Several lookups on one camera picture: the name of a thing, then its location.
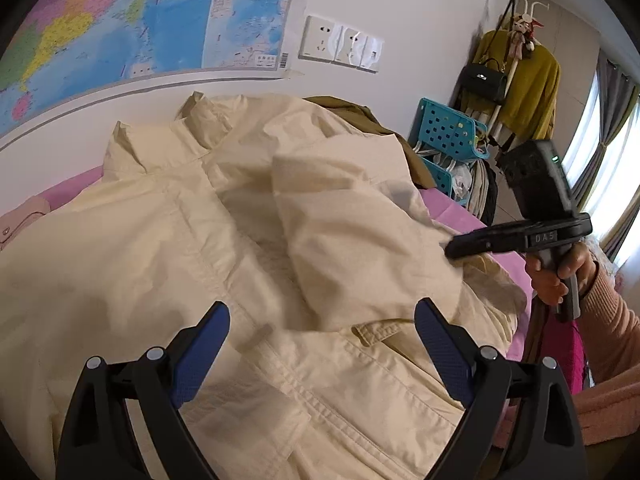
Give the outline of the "pink sleeved right forearm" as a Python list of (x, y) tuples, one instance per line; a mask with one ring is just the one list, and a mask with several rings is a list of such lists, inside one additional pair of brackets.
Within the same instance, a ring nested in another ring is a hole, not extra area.
[(586, 445), (639, 429), (639, 317), (606, 276), (594, 272), (578, 328), (596, 385), (573, 396)]

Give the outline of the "person's right hand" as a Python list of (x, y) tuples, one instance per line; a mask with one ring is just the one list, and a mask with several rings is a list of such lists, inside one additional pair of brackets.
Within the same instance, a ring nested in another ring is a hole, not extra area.
[(525, 270), (532, 281), (534, 291), (549, 307), (562, 304), (568, 295), (568, 287), (564, 281), (572, 276), (576, 278), (579, 297), (585, 296), (599, 270), (596, 260), (584, 243), (575, 244), (556, 271), (545, 269), (541, 260), (534, 254), (527, 254), (525, 261)]

